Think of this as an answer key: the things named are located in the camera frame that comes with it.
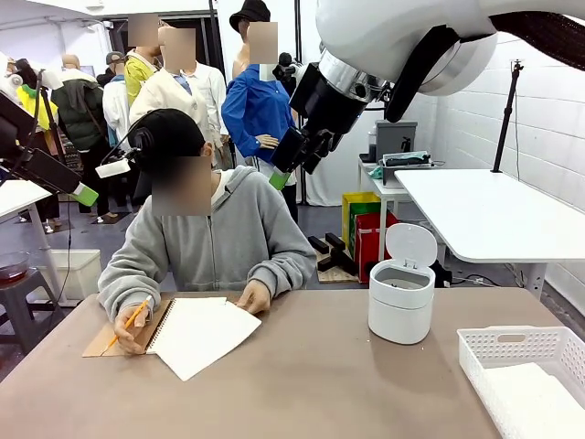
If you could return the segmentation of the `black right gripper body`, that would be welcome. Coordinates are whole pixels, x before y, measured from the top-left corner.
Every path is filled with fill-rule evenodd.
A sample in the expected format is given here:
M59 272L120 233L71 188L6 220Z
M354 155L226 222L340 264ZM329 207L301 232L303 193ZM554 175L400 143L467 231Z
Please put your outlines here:
M302 133L347 134L370 103L367 80L350 79L345 89L338 89L318 69L308 64L290 100L291 107L304 118Z

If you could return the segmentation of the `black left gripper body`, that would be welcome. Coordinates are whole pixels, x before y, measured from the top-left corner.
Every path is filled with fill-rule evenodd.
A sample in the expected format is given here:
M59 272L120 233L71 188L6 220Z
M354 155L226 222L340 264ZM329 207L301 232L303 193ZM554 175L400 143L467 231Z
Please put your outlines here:
M34 132L33 116L1 92L1 157L14 158L28 144Z

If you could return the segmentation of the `person's left hand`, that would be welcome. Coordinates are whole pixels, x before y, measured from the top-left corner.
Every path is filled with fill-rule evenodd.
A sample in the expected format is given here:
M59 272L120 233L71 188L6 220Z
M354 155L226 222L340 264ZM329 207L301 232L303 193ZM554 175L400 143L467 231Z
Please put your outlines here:
M266 312L271 307L271 293L264 283L250 280L237 302L237 307L254 316Z

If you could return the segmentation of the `person's right hand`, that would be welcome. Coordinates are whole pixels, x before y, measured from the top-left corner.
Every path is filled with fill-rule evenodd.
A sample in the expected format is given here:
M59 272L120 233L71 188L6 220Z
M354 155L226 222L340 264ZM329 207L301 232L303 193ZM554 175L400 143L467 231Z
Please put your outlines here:
M150 325L151 306L149 302L121 308L114 319L114 335L118 344L129 354L139 355L144 348L136 341Z

